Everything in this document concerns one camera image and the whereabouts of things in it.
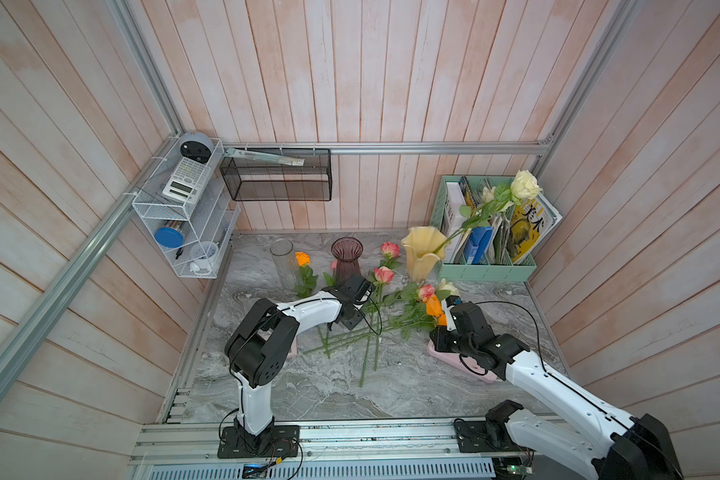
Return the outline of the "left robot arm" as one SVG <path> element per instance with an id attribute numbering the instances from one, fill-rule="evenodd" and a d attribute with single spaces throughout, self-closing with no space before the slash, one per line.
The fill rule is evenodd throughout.
<path id="1" fill-rule="evenodd" d="M 365 319 L 362 307 L 375 286 L 360 275 L 293 302 L 257 300 L 224 347 L 239 383 L 239 406 L 230 426 L 219 425 L 220 459 L 287 458 L 301 454 L 300 428 L 278 426 L 271 383 L 283 369 L 296 337 L 320 325 L 349 329 Z"/>

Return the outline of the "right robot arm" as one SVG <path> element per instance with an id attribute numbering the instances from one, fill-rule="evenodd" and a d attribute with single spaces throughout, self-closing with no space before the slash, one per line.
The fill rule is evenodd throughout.
<path id="1" fill-rule="evenodd" d="M 550 366 L 509 334 L 497 335 L 479 303 L 450 295 L 428 313 L 435 351 L 473 360 L 475 374 L 494 374 L 544 403 L 567 422 L 554 425 L 506 400 L 486 415 L 487 445 L 539 452 L 586 479 L 680 479 L 666 426 L 650 414 L 636 417 L 598 398 Z"/>

